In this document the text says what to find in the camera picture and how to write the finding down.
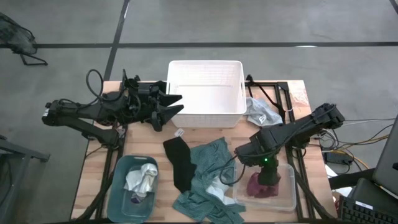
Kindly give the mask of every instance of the gray cloth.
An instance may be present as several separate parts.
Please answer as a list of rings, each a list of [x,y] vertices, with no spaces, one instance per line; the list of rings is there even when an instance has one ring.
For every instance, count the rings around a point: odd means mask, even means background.
[[[282,117],[271,110],[263,99],[246,98],[247,110],[244,115],[248,116],[248,121],[257,126],[264,127],[274,124],[282,124]]]
[[[224,138],[192,148],[191,162],[197,165],[192,187],[190,191],[178,196],[173,208],[198,222],[208,217],[215,224],[242,223],[244,220],[239,212],[246,211],[244,206],[224,205],[220,199],[206,192],[213,179],[219,176],[220,167],[231,158]],[[233,168],[234,161],[223,171],[225,182],[233,181]]]

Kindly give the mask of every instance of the black sock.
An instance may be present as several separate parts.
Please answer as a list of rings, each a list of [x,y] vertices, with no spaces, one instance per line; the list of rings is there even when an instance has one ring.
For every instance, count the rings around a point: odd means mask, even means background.
[[[197,166],[191,163],[191,150],[181,138],[173,138],[163,142],[166,156],[173,164],[174,186],[181,193],[191,190],[191,180]]]

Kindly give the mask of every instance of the wooden table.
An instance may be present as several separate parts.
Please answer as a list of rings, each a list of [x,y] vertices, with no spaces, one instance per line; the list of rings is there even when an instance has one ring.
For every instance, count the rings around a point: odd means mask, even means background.
[[[310,114],[312,111],[308,102],[304,82],[302,80],[287,82],[289,84],[290,97],[296,119]],[[119,85],[120,82],[105,82],[104,92],[115,91],[119,88]],[[274,89],[268,87],[264,87],[264,89],[268,95],[276,101]],[[253,97],[267,100],[260,89],[252,87],[252,92]],[[284,108],[287,110],[284,99],[285,97],[282,95]],[[172,204],[180,192],[174,187],[172,165],[165,155],[162,143],[168,139],[174,138],[174,133],[177,129],[178,128],[176,128],[171,121],[168,122],[163,127],[163,131],[159,133],[155,132],[149,124],[134,123],[129,125],[124,154],[151,156],[159,165],[160,181],[157,189],[156,205],[148,222],[194,222],[191,218],[172,208]],[[257,132],[259,128],[247,122],[246,117],[242,117],[235,128],[184,128],[183,130],[185,133],[182,138],[190,148],[225,137],[228,143],[228,149],[233,153],[236,147],[249,142],[249,137]],[[87,153],[95,150],[99,146],[100,144],[96,141],[90,142]],[[76,218],[81,215],[98,193],[101,185],[105,158],[106,149],[100,149],[84,162],[71,218]],[[286,153],[283,148],[278,154],[278,160],[280,163],[287,163]],[[336,217],[336,210],[333,204],[320,148],[316,146],[307,147],[304,161],[311,191],[326,210]],[[226,193],[227,195],[230,195],[232,190],[229,191]],[[304,217],[307,217],[305,197],[301,191],[300,197]],[[252,207],[246,207],[246,210],[246,212],[240,213],[245,219],[245,222],[287,222],[297,220],[295,211],[278,212]],[[104,208],[103,215],[104,217],[106,216],[106,208]]]

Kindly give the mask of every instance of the gray floor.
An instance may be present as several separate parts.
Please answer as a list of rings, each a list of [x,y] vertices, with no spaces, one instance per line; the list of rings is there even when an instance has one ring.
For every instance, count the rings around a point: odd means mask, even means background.
[[[7,0],[0,11],[31,29],[42,44],[111,43],[122,4]],[[398,41],[397,21],[388,0],[137,0],[129,5],[121,42]],[[45,126],[40,118],[48,101],[90,101],[85,73],[104,72],[109,52],[39,49],[37,56],[49,66],[26,67],[0,49],[0,134],[52,155],[46,164],[31,162],[13,223],[68,220],[87,141],[69,128]],[[165,80],[171,60],[240,60],[256,79],[305,80],[312,108],[331,102],[346,119],[395,118],[397,54],[398,47],[119,49],[111,80],[120,80],[123,68],[130,77]],[[360,141],[391,123],[345,126],[337,134],[342,141]],[[352,151],[374,167],[383,145]]]

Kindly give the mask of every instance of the white laundry basket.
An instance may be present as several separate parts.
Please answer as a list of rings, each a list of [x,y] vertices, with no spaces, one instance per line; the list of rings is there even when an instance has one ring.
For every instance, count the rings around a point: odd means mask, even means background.
[[[239,61],[172,61],[167,93],[182,95],[184,109],[172,118],[178,128],[233,128],[246,112],[243,66]]]

